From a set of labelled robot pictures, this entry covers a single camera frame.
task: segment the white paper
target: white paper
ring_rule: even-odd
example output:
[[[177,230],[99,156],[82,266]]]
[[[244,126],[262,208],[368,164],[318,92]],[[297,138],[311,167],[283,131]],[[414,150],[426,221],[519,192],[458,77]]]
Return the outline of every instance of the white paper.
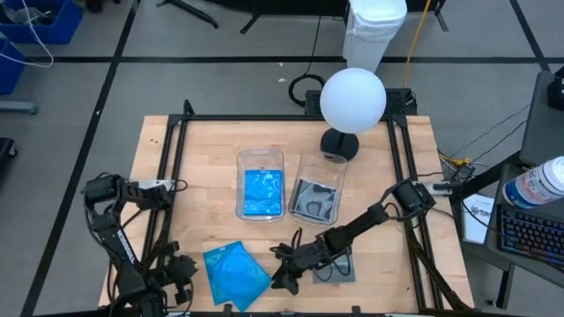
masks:
[[[476,218],[480,219],[484,224],[489,225],[492,209],[494,207],[494,199],[482,195],[471,195],[464,199],[464,204],[470,209]],[[483,244],[486,239],[487,228],[476,221],[472,215],[463,207],[463,240],[473,243]]]

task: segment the blue packet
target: blue packet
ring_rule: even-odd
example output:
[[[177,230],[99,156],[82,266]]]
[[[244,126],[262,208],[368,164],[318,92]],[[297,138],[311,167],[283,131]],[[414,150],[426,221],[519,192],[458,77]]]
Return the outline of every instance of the blue packet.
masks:
[[[239,311],[244,312],[271,285],[271,278],[240,241],[222,248],[223,251],[211,251],[222,256],[208,270],[214,303],[231,299]]]
[[[212,278],[213,268],[239,244],[241,244],[240,241],[234,242],[224,247],[218,247],[216,249],[213,249],[212,251],[204,253],[205,270],[208,274],[208,281],[210,283],[211,294],[213,296],[213,304],[215,305],[225,303],[230,298],[223,290],[221,290],[221,288]]]
[[[245,216],[280,216],[282,215],[282,180],[281,170],[245,171]]]

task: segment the white lamp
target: white lamp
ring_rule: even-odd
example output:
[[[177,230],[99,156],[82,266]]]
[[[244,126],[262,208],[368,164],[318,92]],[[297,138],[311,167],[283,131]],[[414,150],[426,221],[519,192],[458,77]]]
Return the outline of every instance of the white lamp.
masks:
[[[320,104],[323,118],[333,127],[323,134],[321,150],[351,160],[359,151],[354,134],[380,121],[386,109],[386,90],[374,73],[350,68],[329,78]]]

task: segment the wooden table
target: wooden table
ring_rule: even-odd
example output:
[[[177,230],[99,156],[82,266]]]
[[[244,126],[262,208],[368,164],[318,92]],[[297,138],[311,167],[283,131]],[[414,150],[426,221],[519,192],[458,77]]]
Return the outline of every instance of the wooden table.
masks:
[[[408,117],[408,122],[418,173],[441,171],[429,118]],[[326,122],[296,121],[188,123],[180,179],[188,182],[189,187],[176,194],[170,240],[178,240],[181,251],[194,258],[199,267],[193,277],[193,311],[223,309],[222,305],[213,304],[205,272],[204,252],[242,240],[243,246],[272,275],[280,261],[268,250],[269,247],[277,246],[280,242],[288,243],[299,225],[304,228],[304,243],[312,241],[314,235],[324,230],[318,226],[301,224],[289,214],[275,224],[249,224],[237,218],[234,212],[236,154],[242,150],[260,148],[277,148],[284,152],[286,199],[289,199],[300,154],[304,150],[318,149],[320,137],[328,127]],[[156,178],[166,128],[166,116],[145,117],[131,179]],[[397,135],[401,140],[399,129]],[[386,188],[396,183],[386,124],[378,124],[358,137],[360,150],[349,163],[346,172],[336,225],[346,224],[366,211],[368,206],[380,199]],[[176,144],[176,138],[177,135],[173,137],[172,144]],[[404,174],[407,174],[403,144],[399,143]],[[173,162],[174,146],[172,148],[168,175]],[[422,180],[440,179],[440,175],[435,175]],[[450,212],[448,199],[436,198],[436,201],[436,208]],[[135,206],[126,206],[122,221],[127,220],[135,211]],[[144,213],[125,230],[137,255],[141,255],[143,248],[148,215],[148,212]],[[460,298],[473,306],[452,218],[430,211],[427,223],[437,269]],[[359,236],[353,243],[353,260],[355,283],[313,284],[309,271],[299,281],[300,293],[297,296],[292,296],[287,290],[268,289],[248,311],[350,313],[352,306],[360,306],[365,313],[417,312],[403,225],[389,221]],[[421,270],[427,306],[432,306],[425,272],[424,269]],[[174,303],[173,289],[167,290],[168,302]],[[100,304],[107,303],[103,287]]]

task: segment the spray can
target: spray can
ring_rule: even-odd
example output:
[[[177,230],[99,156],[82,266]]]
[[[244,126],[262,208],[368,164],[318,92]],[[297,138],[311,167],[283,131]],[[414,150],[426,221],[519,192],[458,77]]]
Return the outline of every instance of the spray can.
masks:
[[[503,186],[503,197],[512,206],[531,209],[564,197],[564,156],[551,159]]]

